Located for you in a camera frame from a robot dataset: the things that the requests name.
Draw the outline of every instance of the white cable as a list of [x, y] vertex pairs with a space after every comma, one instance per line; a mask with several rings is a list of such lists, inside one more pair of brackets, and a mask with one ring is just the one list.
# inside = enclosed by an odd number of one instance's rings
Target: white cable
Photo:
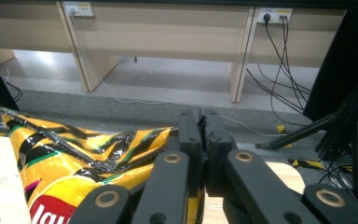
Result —
[[[97, 69], [95, 68], [94, 64], [91, 62], [91, 60], [89, 59], [88, 54], [85, 51], [85, 48], [83, 47], [83, 44], [80, 40], [80, 36], [77, 33], [77, 27], [75, 24], [75, 20], [74, 20], [74, 13], [71, 12], [71, 14], [69, 15], [72, 24], [74, 25], [74, 32], [77, 38], [77, 43], [82, 51], [82, 54], [84, 55], [84, 57], [87, 59], [87, 61], [89, 62], [89, 64], [91, 65], [92, 70], [94, 71], [94, 73], [97, 75], [98, 79], [100, 79], [101, 83], [103, 84], [103, 86], [107, 89], [107, 91], [109, 92], [109, 94], [111, 95], [111, 97], [113, 99], [115, 99], [116, 101], [118, 101], [119, 103], [122, 104], [143, 104], [143, 105], [181, 105], [181, 106], [188, 106], [188, 107], [192, 107], [192, 108], [206, 108], [209, 109], [209, 107], [204, 106], [204, 105], [188, 105], [188, 104], [180, 104], [180, 103], [163, 103], [163, 102], [145, 102], [145, 101], [138, 101], [138, 100], [129, 100], [129, 101], [122, 101], [119, 100], [111, 91], [111, 89], [109, 88], [109, 86], [103, 81], [103, 79], [100, 76], [100, 73], [97, 71]], [[220, 116], [222, 119], [226, 119], [228, 121], [240, 124], [241, 126], [245, 127], [246, 129], [248, 129], [249, 131], [253, 132], [253, 133], [257, 133], [260, 134], [262, 136], [266, 136], [266, 137], [279, 137], [279, 136], [283, 136], [285, 134], [265, 134], [265, 133], [260, 133], [256, 130], [253, 130], [252, 128], [250, 128], [249, 126], [245, 125], [244, 123], [241, 123], [235, 119], [229, 119], [227, 117], [224, 116]]]

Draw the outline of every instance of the metal screw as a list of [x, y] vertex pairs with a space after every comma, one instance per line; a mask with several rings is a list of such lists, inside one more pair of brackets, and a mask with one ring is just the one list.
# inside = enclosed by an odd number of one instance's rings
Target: metal screw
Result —
[[239, 152], [235, 155], [235, 157], [239, 161], [251, 161], [253, 159], [253, 156], [246, 152]]
[[95, 204], [101, 208], [110, 207], [115, 205], [119, 199], [120, 195], [117, 193], [117, 191], [107, 190], [100, 193], [95, 198]]
[[164, 157], [164, 160], [167, 162], [179, 162], [182, 158], [176, 154], [170, 154]]
[[321, 202], [333, 207], [342, 207], [345, 205], [344, 199], [339, 194], [327, 189], [319, 189], [316, 191], [316, 197], [321, 200]]

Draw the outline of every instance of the power outlet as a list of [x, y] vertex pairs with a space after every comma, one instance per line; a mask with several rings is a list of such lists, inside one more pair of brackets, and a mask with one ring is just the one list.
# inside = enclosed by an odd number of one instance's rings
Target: power outlet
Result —
[[289, 22], [292, 11], [292, 8], [262, 7], [260, 8], [257, 22], [264, 23], [264, 15], [266, 14], [271, 16], [268, 23], [282, 23], [281, 16], [287, 17], [287, 22]]
[[63, 2], [65, 11], [68, 15], [78, 17], [93, 17], [94, 12], [91, 9], [90, 2]]

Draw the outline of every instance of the black cable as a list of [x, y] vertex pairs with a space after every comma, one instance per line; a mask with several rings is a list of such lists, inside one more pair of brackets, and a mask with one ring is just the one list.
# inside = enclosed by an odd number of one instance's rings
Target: black cable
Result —
[[266, 87], [265, 85], [263, 85], [262, 83], [260, 83], [260, 82], [253, 76], [252, 72], [251, 72], [249, 69], [247, 69], [247, 72], [248, 72], [249, 75], [252, 77], [252, 79], [255, 81], [255, 83], [256, 83], [263, 91], [266, 91], [268, 94], [273, 93], [274, 96], [275, 96], [278, 100], [282, 101], [284, 104], [288, 105], [289, 107], [291, 107], [292, 109], [294, 109], [296, 112], [301, 113], [301, 111], [299, 111], [300, 108], [298, 107], [298, 105], [293, 104], [292, 102], [290, 102], [290, 101], [287, 100], [286, 98], [282, 97], [280, 94], [271, 91], [268, 87]]
[[322, 176], [322, 178], [318, 181], [318, 184], [320, 184], [327, 176], [331, 175], [333, 172], [335, 172], [338, 169], [344, 168], [344, 167], [351, 167], [350, 165], [340, 165], [336, 168], [334, 168], [333, 170], [328, 171], [324, 176]]
[[290, 80], [292, 83], [292, 87], [293, 87], [293, 93], [295, 94], [298, 104], [300, 105], [300, 107], [302, 108], [302, 110], [304, 110], [303, 105], [300, 102], [300, 99], [298, 98], [297, 92], [296, 90], [299, 90], [299, 87], [297, 86], [292, 73], [290, 71], [290, 65], [289, 65], [289, 58], [288, 58], [288, 53], [287, 53], [287, 39], [289, 36], [289, 22], [285, 22], [284, 17], [282, 17], [282, 28], [283, 28], [283, 53], [282, 53], [282, 58], [286, 59], [286, 65], [287, 65], [287, 73], [290, 76]]
[[336, 187], [338, 189], [345, 188], [345, 187], [341, 186], [342, 183], [338, 180], [337, 176], [330, 174], [327, 177], [330, 180], [331, 185], [333, 185], [334, 187]]
[[324, 176], [322, 176], [322, 178], [318, 181], [318, 184], [320, 184], [328, 175], [332, 174], [332, 172], [334, 172], [337, 169], [337, 167], [336, 167], [334, 170], [331, 170], [331, 167], [333, 166], [334, 161], [337, 158], [345, 156], [345, 155], [347, 155], [347, 153], [343, 153], [342, 155], [338, 155], [338, 154], [334, 155], [334, 157], [332, 158], [332, 160], [330, 161], [330, 163], [327, 166], [326, 174]]
[[352, 192], [352, 189], [340, 177], [336, 178], [336, 180], [341, 186], [343, 186], [344, 190], [346, 190], [353, 198], [356, 198]]
[[5, 84], [7, 84], [8, 86], [10, 86], [10, 87], [12, 87], [12, 88], [14, 88], [16, 90], [16, 95], [13, 96], [13, 100], [15, 102], [18, 102], [22, 98], [22, 90], [20, 88], [18, 88], [17, 86], [15, 86], [15, 85], [9, 83], [8, 81], [4, 80], [3, 78], [2, 78], [2, 80], [4, 81]]
[[[283, 71], [283, 73], [287, 76], [287, 78], [289, 78], [290, 81], [294, 81], [294, 80], [289, 76], [289, 74], [287, 74], [287, 72], [284, 71], [284, 69], [282, 69], [282, 71]], [[305, 87], [305, 86], [303, 86], [303, 85], [301, 85], [301, 84], [298, 84], [298, 83], [297, 83], [297, 86], [298, 86], [298, 87], [301, 87], [303, 90], [308, 91], [308, 92], [310, 93], [310, 89], [308, 89], [307, 87]]]
[[348, 173], [352, 173], [352, 172], [349, 172], [348, 169], [345, 169], [345, 168], [341, 168], [341, 169], [339, 169], [338, 172], [337, 172], [337, 177], [338, 177], [338, 179], [340, 180], [340, 182], [342, 182], [343, 185], [347, 186], [347, 187], [350, 189], [350, 186], [348, 186], [348, 185], [345, 183], [345, 181], [343, 180], [344, 178], [343, 178], [342, 175], [341, 175], [341, 171], [346, 171], [346, 172], [348, 172]]
[[[257, 66], [258, 66], [258, 70], [260, 71], [261, 76], [263, 76], [266, 80], [268, 80], [268, 81], [270, 81], [270, 82], [273, 82], [272, 79], [270, 79], [269, 77], [267, 77], [267, 76], [263, 73], [263, 71], [261, 70], [261, 67], [260, 67], [260, 64], [259, 64], [259, 63], [257, 64]], [[285, 84], [280, 83], [280, 82], [277, 82], [276, 84], [279, 85], [279, 86], [286, 87], [286, 88], [288, 88], [288, 89], [292, 89], [292, 88], [293, 88], [293, 87], [291, 87], [291, 86], [285, 85]], [[304, 92], [304, 93], [306, 93], [306, 94], [310, 94], [310, 91], [309, 91], [307, 88], [304, 88], [304, 87], [302, 87], [302, 88], [303, 88], [304, 90], [300, 90], [300, 91], [302, 91], [302, 92]]]
[[[266, 21], [266, 23], [265, 23], [265, 27], [266, 27], [266, 32], [267, 32], [267, 34], [268, 34], [269, 40], [271, 41], [272, 46], [275, 48], [275, 51], [276, 51], [276, 53], [277, 53], [277, 55], [278, 55], [278, 58], [279, 58], [280, 61], [281, 61], [280, 67], [279, 67], [278, 72], [277, 72], [277, 76], [275, 77], [275, 80], [273, 81], [272, 90], [271, 90], [271, 110], [272, 110], [272, 113], [273, 113], [278, 119], [280, 119], [280, 120], [283, 121], [283, 122], [286, 122], [286, 123], [289, 123], [289, 124], [292, 124], [292, 125], [296, 125], [296, 126], [305, 126], [305, 125], [303, 125], [303, 124], [297, 124], [297, 123], [293, 123], [293, 122], [284, 120], [284, 119], [282, 119], [281, 117], [279, 117], [278, 114], [275, 112], [272, 98], [273, 98], [273, 92], [274, 92], [274, 89], [275, 89], [275, 85], [276, 85], [276, 83], [277, 83], [278, 76], [279, 76], [280, 71], [281, 71], [282, 68], [285, 68], [287, 71], [290, 71], [290, 70], [286, 67], [286, 65], [285, 65], [285, 63], [284, 63], [284, 61], [283, 61], [283, 59], [282, 59], [280, 53], [278, 52], [278, 49], [277, 49], [277, 47], [276, 47], [274, 41], [272, 40], [271, 35], [269, 34], [268, 22], [267, 22], [267, 21]], [[297, 98], [297, 100], [298, 100], [298, 102], [299, 102], [299, 104], [300, 104], [300, 109], [299, 109], [299, 110], [304, 111], [304, 108], [303, 108], [302, 104], [300, 103], [300, 101], [299, 101], [297, 95], [296, 95], [296, 98]]]

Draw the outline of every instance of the crumpled plastic bag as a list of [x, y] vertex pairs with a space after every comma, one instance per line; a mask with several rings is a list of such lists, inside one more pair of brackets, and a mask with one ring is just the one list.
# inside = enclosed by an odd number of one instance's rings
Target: crumpled plastic bag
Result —
[[149, 177], [177, 128], [98, 133], [0, 107], [33, 223], [67, 223], [93, 189]]

